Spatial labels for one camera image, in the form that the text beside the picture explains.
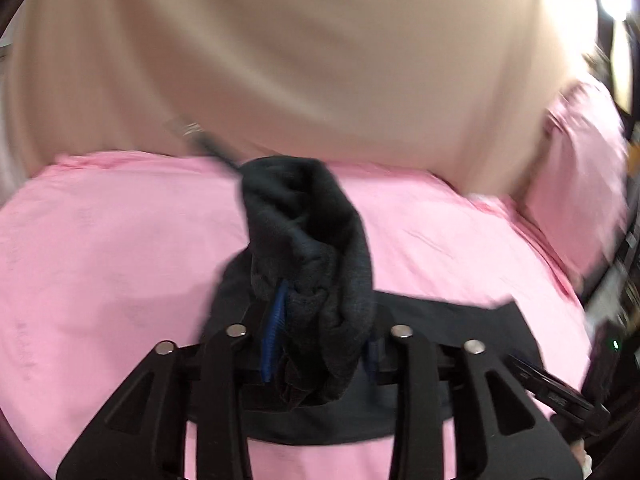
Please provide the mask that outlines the beige headboard cover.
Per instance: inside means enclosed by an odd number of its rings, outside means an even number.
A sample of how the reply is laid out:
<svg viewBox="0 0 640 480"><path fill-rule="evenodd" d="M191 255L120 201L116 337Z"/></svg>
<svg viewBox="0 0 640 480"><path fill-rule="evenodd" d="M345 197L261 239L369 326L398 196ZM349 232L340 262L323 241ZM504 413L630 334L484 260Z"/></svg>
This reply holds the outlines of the beige headboard cover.
<svg viewBox="0 0 640 480"><path fill-rule="evenodd" d="M244 157L374 162L509 193L596 36L596 0L25 0L1 168L182 156L189 119Z"/></svg>

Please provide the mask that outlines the black pants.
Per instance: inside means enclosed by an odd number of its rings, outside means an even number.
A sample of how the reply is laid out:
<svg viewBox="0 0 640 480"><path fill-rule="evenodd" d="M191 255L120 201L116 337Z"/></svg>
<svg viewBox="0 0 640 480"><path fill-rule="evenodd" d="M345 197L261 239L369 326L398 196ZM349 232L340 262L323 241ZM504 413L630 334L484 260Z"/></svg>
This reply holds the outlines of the black pants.
<svg viewBox="0 0 640 480"><path fill-rule="evenodd" d="M395 429L396 389L368 374L363 346L394 323L436 344L478 339L497 356L541 355L515 304L494 310L377 292L360 215L315 159L266 157L241 168L248 245L224 269L203 339L251 306L279 307L267 349L272 413L250 413L246 434L293 446L381 439Z"/></svg>

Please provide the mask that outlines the pink bed sheet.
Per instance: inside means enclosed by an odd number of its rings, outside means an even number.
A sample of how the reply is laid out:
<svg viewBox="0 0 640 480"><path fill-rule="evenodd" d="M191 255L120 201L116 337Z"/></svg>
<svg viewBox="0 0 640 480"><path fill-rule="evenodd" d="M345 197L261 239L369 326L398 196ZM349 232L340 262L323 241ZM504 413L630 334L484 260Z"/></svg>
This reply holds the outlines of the pink bed sheet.
<svg viewBox="0 0 640 480"><path fill-rule="evenodd" d="M333 173L362 218L376 289L514 301L546 369L582 384L584 311L510 200L465 198L423 172ZM209 159L64 157L2 207L1 408L45 472L153 344L198 338L220 272L246 243L238 184Z"/></svg>

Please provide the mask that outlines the pink pillow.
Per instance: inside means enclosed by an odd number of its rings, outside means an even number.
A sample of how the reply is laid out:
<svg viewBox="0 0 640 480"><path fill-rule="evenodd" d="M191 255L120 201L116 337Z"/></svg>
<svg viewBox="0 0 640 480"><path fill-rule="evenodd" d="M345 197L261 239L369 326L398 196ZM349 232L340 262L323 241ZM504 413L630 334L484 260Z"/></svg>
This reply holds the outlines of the pink pillow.
<svg viewBox="0 0 640 480"><path fill-rule="evenodd" d="M627 142L608 89L588 76L550 104L544 154L522 211L565 275L582 280L614 254L627 219Z"/></svg>

